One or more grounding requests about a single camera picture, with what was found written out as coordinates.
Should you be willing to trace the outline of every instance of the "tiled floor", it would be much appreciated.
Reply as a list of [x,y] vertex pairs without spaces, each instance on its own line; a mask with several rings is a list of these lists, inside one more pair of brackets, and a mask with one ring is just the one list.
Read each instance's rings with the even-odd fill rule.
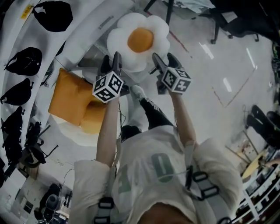
[[[155,4],[150,12],[165,18],[166,8],[162,4]],[[198,142],[215,137],[222,144],[236,150],[245,139],[242,135],[244,109],[249,110],[253,104],[257,104],[266,113],[273,108],[274,89],[269,87],[269,82],[274,81],[270,64],[271,41],[260,37],[260,41],[255,42],[252,35],[228,39],[220,32],[217,43],[211,45],[213,21],[202,17],[183,20],[175,14],[171,17],[170,30],[170,52],[180,60],[192,78],[192,84],[183,98]],[[155,81],[156,77],[150,76],[140,86],[174,121],[171,99],[168,95],[157,94]],[[121,99],[121,107],[122,112],[128,115],[126,99]],[[261,151],[264,146],[262,138],[251,128],[248,134],[257,150]],[[65,177],[66,172],[73,168],[73,163],[78,159],[94,159],[96,148],[76,145],[55,131],[55,127],[50,128],[42,137],[46,142],[42,149],[46,153],[56,144],[59,148],[47,159],[47,164],[40,166],[40,179],[52,176],[60,182],[65,181],[65,185],[71,188],[74,171],[71,170]],[[222,153],[238,166],[240,161],[226,148]]]

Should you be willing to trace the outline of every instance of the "orange pillow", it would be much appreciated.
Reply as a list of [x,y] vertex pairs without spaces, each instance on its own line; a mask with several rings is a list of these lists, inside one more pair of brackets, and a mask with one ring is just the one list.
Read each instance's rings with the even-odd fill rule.
[[93,99],[91,84],[61,68],[49,113],[79,126]]
[[88,134],[97,134],[100,132],[103,122],[106,105],[102,102],[92,101],[87,106],[86,113],[80,123],[83,132]]

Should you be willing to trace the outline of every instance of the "harness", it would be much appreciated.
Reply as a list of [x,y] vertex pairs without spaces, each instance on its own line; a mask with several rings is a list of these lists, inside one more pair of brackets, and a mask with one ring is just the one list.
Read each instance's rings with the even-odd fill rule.
[[[111,191],[115,180],[115,165],[119,160],[120,140],[117,141],[117,156],[110,169],[108,188],[99,203],[92,206],[95,217],[92,224],[123,224],[129,213],[118,213],[114,207]],[[212,184],[206,172],[200,171],[193,160],[194,145],[184,149],[186,182],[184,192],[192,198],[200,224],[232,224],[230,210],[220,195],[219,188]]]

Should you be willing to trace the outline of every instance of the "egg yolk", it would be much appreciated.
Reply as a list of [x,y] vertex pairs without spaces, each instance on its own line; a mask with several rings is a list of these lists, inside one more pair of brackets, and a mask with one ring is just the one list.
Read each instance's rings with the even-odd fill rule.
[[139,27],[134,30],[128,40],[127,45],[136,53],[141,53],[150,49],[153,45],[154,34],[152,31]]

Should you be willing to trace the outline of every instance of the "black pants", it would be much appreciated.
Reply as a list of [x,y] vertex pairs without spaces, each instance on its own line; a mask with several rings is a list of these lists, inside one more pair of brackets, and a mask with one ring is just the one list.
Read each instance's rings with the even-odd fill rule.
[[[149,130],[158,126],[173,124],[167,119],[164,113],[148,98],[144,98],[140,101],[140,105],[145,110],[146,116],[149,122]],[[125,141],[137,134],[141,133],[138,127],[125,125],[121,130],[121,141]]]
[[252,107],[252,115],[247,117],[247,125],[262,136],[270,146],[280,148],[280,132],[274,129],[274,126],[258,106]]

